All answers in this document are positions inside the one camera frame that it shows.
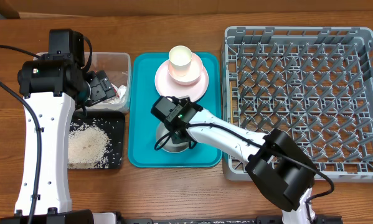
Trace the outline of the white napkin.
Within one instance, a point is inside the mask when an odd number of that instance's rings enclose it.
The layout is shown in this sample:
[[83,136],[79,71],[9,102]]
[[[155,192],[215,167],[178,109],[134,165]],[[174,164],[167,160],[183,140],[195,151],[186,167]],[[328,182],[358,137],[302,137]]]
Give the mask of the white napkin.
[[117,87],[116,85],[112,84],[112,89],[115,91],[115,96],[113,98],[107,99],[98,103],[97,106],[119,106],[122,107],[126,100],[125,93],[127,91],[127,87],[121,85]]

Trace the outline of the white rice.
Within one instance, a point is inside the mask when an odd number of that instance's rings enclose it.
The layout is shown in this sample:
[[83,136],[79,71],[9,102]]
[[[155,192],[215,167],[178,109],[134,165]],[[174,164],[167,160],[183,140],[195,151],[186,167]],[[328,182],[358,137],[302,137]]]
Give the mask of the white rice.
[[68,137],[69,169],[118,169],[122,149],[96,124],[72,123]]

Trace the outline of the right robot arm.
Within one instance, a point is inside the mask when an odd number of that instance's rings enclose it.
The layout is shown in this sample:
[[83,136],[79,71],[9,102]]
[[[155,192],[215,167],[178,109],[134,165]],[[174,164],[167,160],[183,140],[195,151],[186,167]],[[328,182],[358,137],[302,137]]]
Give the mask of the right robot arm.
[[316,167],[284,131],[248,131],[188,97],[160,96],[151,114],[160,120],[155,150],[181,152],[198,144],[219,149],[243,164],[261,194],[281,209],[283,223],[313,223],[315,213],[308,199]]

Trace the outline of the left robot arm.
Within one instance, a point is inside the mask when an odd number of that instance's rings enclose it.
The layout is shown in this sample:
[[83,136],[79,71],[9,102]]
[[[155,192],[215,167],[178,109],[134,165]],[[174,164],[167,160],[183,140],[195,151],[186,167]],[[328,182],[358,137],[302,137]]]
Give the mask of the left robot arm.
[[75,110],[85,111],[116,95],[103,70],[90,70],[90,41],[72,29],[49,32],[46,54],[18,73],[25,108],[26,145],[22,185],[14,215],[0,223],[93,223],[91,210],[72,210],[68,188],[68,135]]

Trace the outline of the grey metal bowl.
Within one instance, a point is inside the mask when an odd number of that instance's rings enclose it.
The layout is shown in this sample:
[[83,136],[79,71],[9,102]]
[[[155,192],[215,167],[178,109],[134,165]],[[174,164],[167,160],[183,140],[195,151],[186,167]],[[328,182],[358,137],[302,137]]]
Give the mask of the grey metal bowl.
[[172,140],[172,136],[169,131],[165,128],[163,123],[160,123],[156,130],[156,143],[154,150],[164,150],[170,153],[179,153],[187,149],[193,149],[196,146],[195,141],[188,141],[182,143],[175,143]]

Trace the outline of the white cup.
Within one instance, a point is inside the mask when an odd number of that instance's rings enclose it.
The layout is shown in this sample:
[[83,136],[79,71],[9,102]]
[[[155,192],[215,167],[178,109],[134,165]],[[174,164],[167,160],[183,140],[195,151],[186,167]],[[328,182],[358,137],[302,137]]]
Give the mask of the white cup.
[[184,45],[177,45],[169,51],[169,72],[178,77],[186,76],[192,62],[192,52]]

